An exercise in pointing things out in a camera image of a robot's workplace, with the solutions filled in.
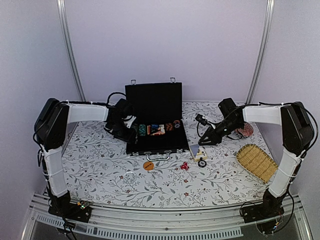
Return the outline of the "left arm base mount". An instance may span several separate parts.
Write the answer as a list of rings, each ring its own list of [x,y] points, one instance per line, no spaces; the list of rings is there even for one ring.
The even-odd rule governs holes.
[[[65,220],[88,223],[92,210],[90,206],[83,207],[82,204],[71,203],[68,199],[51,198],[48,213]]]

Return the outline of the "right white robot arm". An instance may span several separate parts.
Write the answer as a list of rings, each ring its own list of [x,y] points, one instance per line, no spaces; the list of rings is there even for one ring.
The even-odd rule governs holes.
[[[280,128],[282,155],[275,176],[263,194],[263,203],[258,213],[269,218],[278,210],[290,185],[297,177],[302,161],[314,146],[319,136],[315,117],[302,102],[283,102],[236,105],[232,98],[225,98],[218,108],[223,119],[213,122],[208,117],[197,114],[196,121],[207,126],[199,137],[200,146],[215,146],[236,129],[243,129],[246,123],[274,125]]]

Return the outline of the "black poker case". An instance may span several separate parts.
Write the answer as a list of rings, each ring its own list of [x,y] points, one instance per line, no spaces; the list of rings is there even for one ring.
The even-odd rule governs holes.
[[[130,84],[125,86],[126,99],[133,105],[137,140],[126,145],[131,156],[170,155],[189,150],[183,123],[183,86],[181,82]],[[165,124],[180,120],[180,128],[166,131]],[[139,125],[164,125],[165,134],[139,136]]]

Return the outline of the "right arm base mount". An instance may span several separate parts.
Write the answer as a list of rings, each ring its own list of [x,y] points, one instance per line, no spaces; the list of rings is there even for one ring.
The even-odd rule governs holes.
[[[267,208],[264,207],[263,203],[253,203],[251,201],[244,202],[239,209],[239,214],[245,223],[280,217],[284,212],[281,205],[275,208]]]

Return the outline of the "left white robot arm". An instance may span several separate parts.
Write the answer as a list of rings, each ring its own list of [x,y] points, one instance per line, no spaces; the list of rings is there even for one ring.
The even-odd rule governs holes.
[[[134,143],[137,132],[132,127],[136,116],[133,105],[121,98],[115,105],[108,102],[59,101],[49,98],[35,125],[33,140],[39,145],[42,166],[50,198],[55,209],[63,216],[74,213],[74,205],[66,200],[70,196],[64,179],[62,164],[63,145],[67,126],[77,122],[104,122],[105,131],[126,143]]]

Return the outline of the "blue playing card box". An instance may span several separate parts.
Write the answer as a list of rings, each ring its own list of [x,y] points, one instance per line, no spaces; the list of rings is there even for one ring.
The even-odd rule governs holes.
[[[195,162],[198,162],[200,160],[206,160],[208,158],[208,155],[203,146],[193,144],[189,146],[189,150]]]

